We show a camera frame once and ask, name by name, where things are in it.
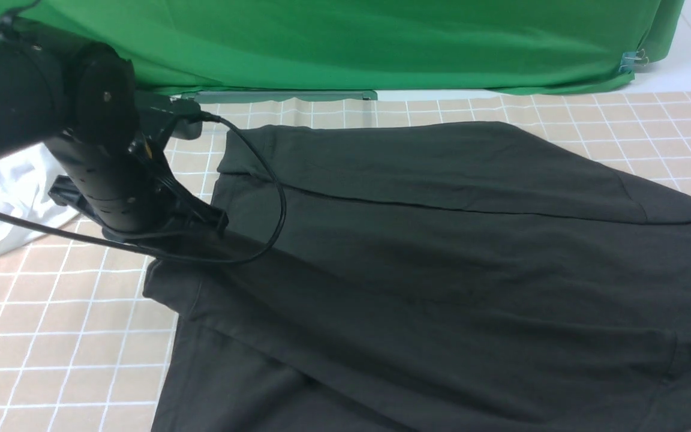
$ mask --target white fabric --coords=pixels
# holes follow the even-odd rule
[[[65,171],[44,144],[0,159],[0,212],[49,227],[68,223],[77,211],[58,206],[47,196],[58,175]],[[0,255],[42,235],[0,222]]]

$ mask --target green fabric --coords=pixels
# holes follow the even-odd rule
[[[169,93],[570,93],[633,79],[618,73],[623,52],[665,57],[683,1],[43,0],[26,16],[106,41]]]

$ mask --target black cable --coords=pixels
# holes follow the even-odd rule
[[[255,155],[260,164],[263,165],[263,168],[266,170],[269,177],[271,177],[271,181],[274,182],[274,186],[277,187],[277,192],[279,192],[280,212],[279,221],[277,221],[277,227],[274,230],[274,233],[268,239],[268,241],[266,241],[266,244],[263,246],[263,248],[261,248],[260,251],[256,252],[250,257],[242,258],[241,260],[216,260],[211,258],[190,257],[187,255],[170,254],[168,252],[142,248],[140,246],[132,246],[131,244],[118,243],[117,241],[110,241],[104,238],[96,238],[88,235],[81,235],[80,233],[66,232],[66,230],[53,229],[52,227],[47,227],[46,225],[36,224],[35,222],[31,221],[25,221],[24,219],[15,218],[14,216],[10,216],[9,214],[4,213],[0,213],[0,221],[5,222],[7,224],[16,225],[17,227],[22,227],[23,229],[34,230],[35,232],[48,233],[49,235],[57,235],[58,237],[68,238],[69,240],[82,241],[84,243],[89,244],[98,244],[98,246],[120,249],[121,251],[150,255],[152,257],[160,258],[162,260],[171,260],[171,262],[199,263],[199,265],[241,265],[241,263],[249,263],[253,262],[253,260],[257,260],[258,258],[263,256],[265,252],[270,251],[271,248],[274,247],[274,243],[277,242],[277,239],[279,238],[279,235],[284,227],[284,222],[286,221],[287,199],[284,193],[282,182],[277,177],[277,173],[274,172],[274,169],[271,168],[271,164],[269,164],[269,162],[266,161],[266,158],[263,156],[263,154],[260,153],[260,151],[258,151],[258,149],[250,142],[250,140],[248,140],[247,137],[244,136],[244,133],[241,132],[241,129],[236,128],[236,126],[233,125],[233,123],[231,123],[228,120],[225,120],[225,118],[222,118],[218,115],[212,115],[206,112],[202,113],[200,119],[203,121],[223,123],[223,125],[227,126],[228,129],[230,129],[234,134],[236,134],[236,136],[238,136],[239,139],[241,139],[242,142],[244,142],[244,145],[247,145],[247,148],[249,148],[250,151],[252,151],[253,155]]]

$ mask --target metal clip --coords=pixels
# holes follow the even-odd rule
[[[619,72],[633,71],[635,66],[647,66],[650,63],[650,58],[647,57],[647,52],[644,49],[639,51],[623,52],[623,58],[620,60]]]

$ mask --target black t-shirt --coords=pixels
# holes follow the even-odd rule
[[[181,315],[154,430],[691,428],[691,197],[502,123],[247,131],[272,254],[154,263]],[[274,186],[229,135],[216,205]]]

